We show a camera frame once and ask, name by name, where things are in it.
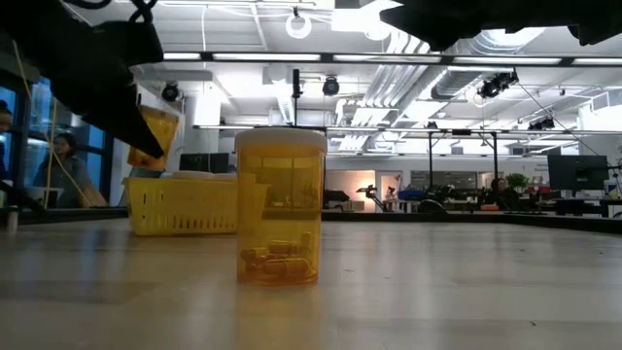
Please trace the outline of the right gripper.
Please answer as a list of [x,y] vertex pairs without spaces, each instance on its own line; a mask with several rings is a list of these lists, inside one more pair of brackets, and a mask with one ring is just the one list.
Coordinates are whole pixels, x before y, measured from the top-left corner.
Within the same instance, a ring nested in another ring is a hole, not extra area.
[[565,26],[580,46],[622,34],[622,0],[517,0],[506,25],[490,0],[395,1],[380,19],[437,52],[490,29]]

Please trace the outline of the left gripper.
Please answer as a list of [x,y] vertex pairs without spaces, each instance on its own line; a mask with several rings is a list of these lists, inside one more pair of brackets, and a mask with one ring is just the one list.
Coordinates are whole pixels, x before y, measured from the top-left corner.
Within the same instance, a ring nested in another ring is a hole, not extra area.
[[126,20],[90,25],[67,3],[100,10],[112,0],[28,0],[28,59],[51,80],[53,93],[83,120],[147,155],[163,150],[147,125],[130,70],[163,60],[153,8],[158,0],[129,0]]

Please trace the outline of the orange pill bottle white cap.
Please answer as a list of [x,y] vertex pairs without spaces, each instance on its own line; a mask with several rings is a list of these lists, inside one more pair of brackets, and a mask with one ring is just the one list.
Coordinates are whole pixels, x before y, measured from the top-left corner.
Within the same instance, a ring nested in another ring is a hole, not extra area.
[[163,171],[168,161],[169,152],[176,138],[179,118],[163,110],[144,105],[140,106],[140,112],[163,150],[163,155],[161,157],[152,157],[137,148],[131,147],[129,149],[127,163],[134,167]]
[[320,264],[328,140],[318,131],[266,127],[235,136],[237,280],[311,284]]

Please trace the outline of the yellow plastic basket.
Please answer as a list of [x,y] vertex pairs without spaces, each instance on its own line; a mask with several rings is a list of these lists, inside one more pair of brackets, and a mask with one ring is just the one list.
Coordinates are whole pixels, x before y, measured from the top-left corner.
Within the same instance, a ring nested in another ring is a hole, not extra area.
[[235,233],[259,223],[269,187],[253,181],[238,194],[236,179],[125,181],[127,206],[137,236]]

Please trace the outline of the person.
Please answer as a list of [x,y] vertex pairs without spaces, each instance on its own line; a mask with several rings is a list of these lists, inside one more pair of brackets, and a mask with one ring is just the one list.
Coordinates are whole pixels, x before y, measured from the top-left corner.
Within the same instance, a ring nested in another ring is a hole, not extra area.
[[33,186],[61,189],[55,208],[106,207],[108,202],[88,176],[86,163],[78,158],[76,137],[62,132],[53,138],[52,151],[38,167]]
[[503,178],[494,179],[491,190],[486,194],[485,204],[495,204],[500,210],[515,211],[520,207],[518,193],[511,189]]

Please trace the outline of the black computer monitor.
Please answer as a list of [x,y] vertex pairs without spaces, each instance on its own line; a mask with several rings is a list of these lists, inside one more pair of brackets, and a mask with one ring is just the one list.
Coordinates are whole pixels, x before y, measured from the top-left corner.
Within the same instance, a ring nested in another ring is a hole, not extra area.
[[182,154],[179,169],[187,171],[227,173],[228,166],[228,153]]
[[609,179],[605,156],[547,157],[550,187],[553,190],[596,191]]

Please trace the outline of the long LED light bar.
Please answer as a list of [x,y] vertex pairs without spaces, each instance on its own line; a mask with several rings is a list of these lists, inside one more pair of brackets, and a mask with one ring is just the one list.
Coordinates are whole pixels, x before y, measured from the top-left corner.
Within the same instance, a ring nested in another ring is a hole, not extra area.
[[451,55],[431,53],[166,52],[166,62],[322,63],[497,67],[622,68],[622,56]]

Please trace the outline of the black tripod stand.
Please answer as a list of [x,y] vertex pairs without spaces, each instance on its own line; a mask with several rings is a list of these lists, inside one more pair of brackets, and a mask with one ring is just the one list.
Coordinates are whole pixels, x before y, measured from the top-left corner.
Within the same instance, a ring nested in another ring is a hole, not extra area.
[[298,99],[300,98],[301,95],[302,95],[302,91],[300,87],[300,70],[295,68],[293,70],[293,93],[292,93],[293,106],[294,106],[293,126],[297,126],[297,113],[298,113],[297,105],[298,105]]

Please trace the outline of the green potted plant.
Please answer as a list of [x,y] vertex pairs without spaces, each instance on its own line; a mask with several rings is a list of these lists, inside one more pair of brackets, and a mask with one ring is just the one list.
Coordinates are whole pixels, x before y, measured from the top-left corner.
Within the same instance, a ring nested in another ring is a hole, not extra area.
[[529,178],[522,173],[510,173],[505,177],[510,190],[521,193],[529,185]]

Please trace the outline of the black office desk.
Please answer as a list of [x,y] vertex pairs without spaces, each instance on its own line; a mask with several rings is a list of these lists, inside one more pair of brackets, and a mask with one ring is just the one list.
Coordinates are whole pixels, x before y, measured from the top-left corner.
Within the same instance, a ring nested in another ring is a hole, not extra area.
[[606,198],[558,198],[555,200],[554,210],[559,216],[567,214],[583,216],[585,214],[600,215],[609,218],[609,208],[622,206],[622,199]]

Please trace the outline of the silver ventilation duct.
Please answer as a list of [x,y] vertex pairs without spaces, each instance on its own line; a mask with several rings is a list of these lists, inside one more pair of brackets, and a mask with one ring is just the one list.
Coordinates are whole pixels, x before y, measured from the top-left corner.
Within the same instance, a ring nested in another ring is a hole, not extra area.
[[448,67],[440,80],[432,87],[431,98],[450,100],[468,89],[483,74],[478,69]]

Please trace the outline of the black aluminium table frame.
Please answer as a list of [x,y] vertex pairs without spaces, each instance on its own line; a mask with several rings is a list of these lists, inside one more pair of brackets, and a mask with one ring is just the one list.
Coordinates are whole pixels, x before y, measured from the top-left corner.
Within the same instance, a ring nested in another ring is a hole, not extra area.
[[[54,209],[46,214],[24,211],[18,214],[21,225],[57,224],[69,222],[127,219],[124,208]],[[527,214],[372,214],[325,212],[324,222],[385,222],[385,223],[444,223],[444,224],[506,224],[539,228],[559,228],[590,231],[622,236],[622,219],[547,216]]]

